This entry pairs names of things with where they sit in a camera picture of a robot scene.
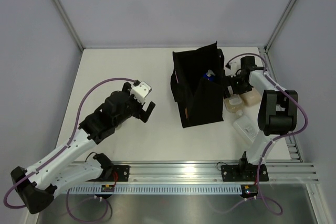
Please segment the aluminium rail frame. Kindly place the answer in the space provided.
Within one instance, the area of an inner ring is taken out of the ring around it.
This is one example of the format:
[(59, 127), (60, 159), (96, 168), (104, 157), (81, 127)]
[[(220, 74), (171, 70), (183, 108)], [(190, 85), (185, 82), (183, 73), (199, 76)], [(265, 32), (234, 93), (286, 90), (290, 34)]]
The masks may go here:
[[(174, 162), (174, 163), (120, 163), (129, 165), (128, 183), (143, 184), (201, 184), (221, 183), (223, 163)], [(267, 163), (259, 172), (262, 183), (316, 184), (319, 182), (316, 169), (311, 163)]]

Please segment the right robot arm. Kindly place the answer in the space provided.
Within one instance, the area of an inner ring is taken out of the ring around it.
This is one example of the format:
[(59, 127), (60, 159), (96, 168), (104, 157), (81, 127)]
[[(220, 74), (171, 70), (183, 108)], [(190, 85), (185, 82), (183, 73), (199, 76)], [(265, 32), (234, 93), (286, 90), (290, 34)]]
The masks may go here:
[(255, 89), (261, 95), (257, 117), (259, 131), (251, 147), (236, 165), (222, 165), (224, 182), (266, 182), (266, 157), (279, 137), (286, 137), (297, 125), (298, 94), (280, 86), (268, 73), (267, 66), (255, 63), (256, 54), (238, 55), (240, 63), (232, 59), (226, 64), (231, 75), (226, 77), (233, 94), (244, 94)]

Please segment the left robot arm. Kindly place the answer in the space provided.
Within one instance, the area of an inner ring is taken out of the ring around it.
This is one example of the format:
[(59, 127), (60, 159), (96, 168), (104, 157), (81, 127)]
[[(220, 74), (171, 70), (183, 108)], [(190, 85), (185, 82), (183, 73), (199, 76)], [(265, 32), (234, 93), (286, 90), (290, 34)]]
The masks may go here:
[(68, 141), (27, 168), (18, 166), (11, 171), (12, 190), (31, 214), (43, 211), (63, 191), (77, 184), (92, 179), (105, 182), (112, 177), (113, 163), (103, 153), (75, 168), (68, 165), (114, 134), (127, 119), (148, 121), (155, 103), (150, 102), (146, 110), (143, 106), (152, 88), (144, 81), (124, 81), (122, 90), (112, 92), (82, 122), (76, 118)]

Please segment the beige soap bottle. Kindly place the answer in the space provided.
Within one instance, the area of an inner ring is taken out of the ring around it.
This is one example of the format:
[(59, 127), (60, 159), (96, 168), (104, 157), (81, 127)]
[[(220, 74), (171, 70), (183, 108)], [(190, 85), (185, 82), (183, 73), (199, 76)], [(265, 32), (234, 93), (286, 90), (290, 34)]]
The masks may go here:
[(254, 106), (261, 102), (261, 95), (255, 88), (252, 88), (251, 91), (241, 94), (240, 97), (243, 100), (245, 106)]

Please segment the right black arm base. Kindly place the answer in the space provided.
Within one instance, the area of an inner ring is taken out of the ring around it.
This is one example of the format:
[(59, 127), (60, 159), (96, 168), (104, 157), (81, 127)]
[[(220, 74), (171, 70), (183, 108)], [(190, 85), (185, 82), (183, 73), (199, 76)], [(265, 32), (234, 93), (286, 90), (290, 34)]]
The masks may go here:
[(240, 169), (238, 165), (222, 165), (223, 182), (255, 182), (257, 180), (258, 165), (247, 165)]

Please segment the white clear bottle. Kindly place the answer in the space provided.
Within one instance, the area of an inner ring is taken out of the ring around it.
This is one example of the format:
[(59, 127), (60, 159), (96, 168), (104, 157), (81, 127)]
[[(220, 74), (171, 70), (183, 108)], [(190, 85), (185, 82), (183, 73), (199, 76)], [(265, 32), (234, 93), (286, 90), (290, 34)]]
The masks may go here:
[(258, 133), (253, 121), (248, 116), (241, 114), (233, 122), (232, 126), (246, 145), (251, 146)]

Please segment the black canvas bag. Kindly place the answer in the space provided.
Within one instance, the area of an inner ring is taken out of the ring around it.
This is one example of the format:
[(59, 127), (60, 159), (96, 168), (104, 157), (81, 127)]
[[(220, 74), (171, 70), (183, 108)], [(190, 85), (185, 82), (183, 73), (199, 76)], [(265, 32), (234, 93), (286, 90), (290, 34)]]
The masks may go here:
[[(217, 43), (195, 50), (172, 52), (172, 57), (170, 87), (182, 127), (222, 122), (224, 55)], [(214, 82), (202, 78), (208, 69), (216, 74)]]

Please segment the orange blue spray bottle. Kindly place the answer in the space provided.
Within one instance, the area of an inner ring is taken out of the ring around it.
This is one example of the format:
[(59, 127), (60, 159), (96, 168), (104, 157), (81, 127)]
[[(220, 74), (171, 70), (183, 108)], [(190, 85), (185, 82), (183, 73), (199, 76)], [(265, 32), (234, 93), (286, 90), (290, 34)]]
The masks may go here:
[(202, 75), (202, 78), (210, 81), (210, 82), (214, 82), (215, 81), (215, 77), (216, 77), (216, 74), (211, 70), (211, 69), (208, 69), (203, 75)]

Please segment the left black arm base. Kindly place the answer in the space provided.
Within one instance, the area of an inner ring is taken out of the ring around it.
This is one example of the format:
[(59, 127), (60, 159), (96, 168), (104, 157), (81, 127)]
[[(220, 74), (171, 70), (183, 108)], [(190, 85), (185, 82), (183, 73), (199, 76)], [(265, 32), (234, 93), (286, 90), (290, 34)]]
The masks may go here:
[(114, 165), (111, 172), (103, 173), (92, 182), (127, 182), (129, 180), (130, 166), (129, 165)]

